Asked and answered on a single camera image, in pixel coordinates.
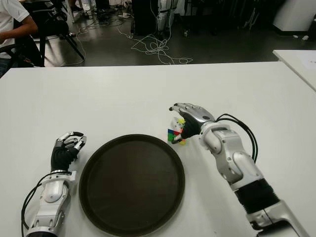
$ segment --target robotic arm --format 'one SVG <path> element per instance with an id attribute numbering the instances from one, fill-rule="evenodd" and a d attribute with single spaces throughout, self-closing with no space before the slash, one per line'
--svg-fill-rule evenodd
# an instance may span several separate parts
<path id="1" fill-rule="evenodd" d="M 44 190 L 27 237 L 57 237 L 76 177 L 76 171 L 68 172 L 69 165 L 85 143 L 86 137 L 80 132 L 67 132 L 56 140 L 51 156 L 51 173 L 41 180 Z"/>
<path id="2" fill-rule="evenodd" d="M 245 208 L 252 228 L 260 231 L 257 236 L 309 237 L 286 203 L 274 194 L 236 132 L 215 122 L 200 106 L 177 103 L 169 110 L 186 121 L 182 134 L 172 143 L 199 135 L 200 144 L 215 156 L 219 173 Z"/>

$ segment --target white shirt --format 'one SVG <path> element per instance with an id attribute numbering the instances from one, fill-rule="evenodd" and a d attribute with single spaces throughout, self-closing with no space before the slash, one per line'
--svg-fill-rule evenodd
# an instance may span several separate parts
<path id="1" fill-rule="evenodd" d="M 0 32 L 13 30 L 14 20 L 23 21 L 29 15 L 18 0 L 0 0 Z M 14 44 L 14 39 L 6 39 L 0 47 Z M 0 58 L 10 58 L 7 53 L 0 53 Z"/>

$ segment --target person's arm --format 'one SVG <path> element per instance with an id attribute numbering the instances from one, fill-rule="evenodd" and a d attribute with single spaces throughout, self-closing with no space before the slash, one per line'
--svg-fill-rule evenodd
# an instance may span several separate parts
<path id="1" fill-rule="evenodd" d="M 11 31 L 5 31 L 0 33 L 0 43 L 3 43 L 6 39 L 14 39 L 23 36 L 34 34 L 38 31 L 38 26 L 29 15 L 22 21 L 23 25 L 13 29 Z"/>

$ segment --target black cable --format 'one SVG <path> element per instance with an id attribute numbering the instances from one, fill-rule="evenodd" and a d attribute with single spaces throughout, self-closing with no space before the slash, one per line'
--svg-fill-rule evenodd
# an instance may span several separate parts
<path id="1" fill-rule="evenodd" d="M 222 116 L 229 116 L 229 117 L 231 117 L 231 118 L 237 120 L 239 123 L 242 124 L 242 126 L 245 127 L 245 129 L 247 129 L 247 130 L 249 131 L 249 133 L 250 133 L 251 136 L 253 137 L 253 141 L 254 141 L 255 147 L 256 147 L 256 153 L 255 153 L 255 156 L 254 156 L 254 162 L 256 162 L 257 156 L 258 156 L 258 143 L 257 143 L 256 137 L 255 137 L 255 135 L 253 134 L 253 132 L 250 130 L 250 128 L 249 128 L 244 122 L 242 122 L 241 120 L 237 119 L 236 117 L 234 117 L 234 116 L 232 116 L 232 115 L 230 115 L 230 114 L 222 114 L 222 115 L 219 116 L 217 119 L 219 119 L 219 118 L 222 117 Z"/>
<path id="2" fill-rule="evenodd" d="M 251 144 L 252 144 L 252 159 L 254 162 L 256 162 L 257 156 L 258 156 L 258 143 L 257 143 L 256 137 L 253 134 L 253 132 L 251 131 L 251 129 L 244 122 L 242 122 L 241 120 L 237 119 L 236 117 L 234 117 L 230 114 L 220 115 L 216 119 L 216 122 L 222 121 L 222 120 L 227 120 L 227 121 L 231 121 L 231 122 L 238 124 L 248 134 L 250 141 L 251 141 Z"/>
<path id="3" fill-rule="evenodd" d="M 54 175 L 54 174 L 71 174 L 71 172 L 69 172 L 69 171 L 60 171 L 60 172 L 54 172 L 54 173 L 46 174 L 38 181 L 36 186 L 29 192 L 29 194 L 26 196 L 26 198 L 24 200 L 24 203 L 23 203 L 23 206 L 22 206 L 22 209 L 21 209 L 21 233 L 22 233 L 22 237 L 24 237 L 24 229 L 23 229 L 23 227 L 25 227 L 26 229 L 29 229 L 29 226 L 25 222 L 25 211 L 26 211 L 26 208 L 27 208 L 28 204 L 30 203 L 32 197 L 34 196 L 37 188 L 42 185 L 41 181 L 44 178 L 46 178 L 47 176 Z"/>

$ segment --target paper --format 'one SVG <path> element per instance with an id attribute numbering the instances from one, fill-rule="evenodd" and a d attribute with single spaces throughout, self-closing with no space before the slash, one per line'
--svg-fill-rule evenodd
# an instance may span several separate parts
<path id="1" fill-rule="evenodd" d="M 316 70 L 316 50 L 299 51 L 298 57 L 307 69 Z"/>

